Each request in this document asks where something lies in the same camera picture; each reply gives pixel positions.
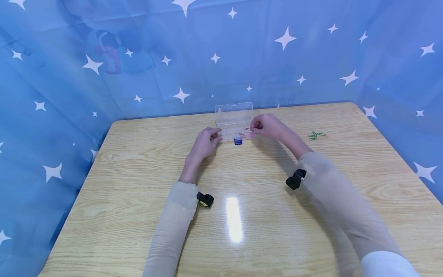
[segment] white sleeve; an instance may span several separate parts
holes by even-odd
[[[142,277],[173,277],[189,224],[197,208],[198,188],[176,182],[152,238]]]
[[[389,251],[374,251],[363,257],[361,270],[364,277],[420,277],[402,256]]]

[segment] blue fabric backdrop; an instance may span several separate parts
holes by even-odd
[[[36,276],[119,119],[353,101],[443,200],[440,0],[0,0],[0,276]]]

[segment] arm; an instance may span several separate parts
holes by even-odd
[[[175,275],[186,233],[197,208],[197,171],[203,159],[222,140],[217,136],[220,131],[221,129],[208,127],[198,134],[186,157],[182,174],[169,192],[152,238],[142,277]]]
[[[387,251],[395,255],[395,259],[410,266],[407,260],[401,257],[400,249],[380,217],[327,158],[313,152],[299,135],[281,123],[273,114],[255,117],[251,122],[251,130],[279,140],[294,154],[298,160],[297,168],[307,172],[303,181],[304,187],[343,229],[362,262],[363,269],[367,264],[363,262],[363,258],[377,251]]]

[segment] black wrist sensor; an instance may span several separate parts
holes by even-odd
[[[286,179],[286,184],[292,190],[295,190],[300,187],[300,184],[304,180],[305,176],[306,170],[299,168],[294,172],[294,175]]]

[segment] beige sleeve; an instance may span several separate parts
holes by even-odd
[[[297,168],[306,170],[304,187],[343,229],[360,261],[374,251],[401,255],[381,218],[327,158],[309,152],[300,158]]]
[[[176,182],[166,201],[152,237],[142,277],[173,277],[189,224],[197,208],[198,188]]]

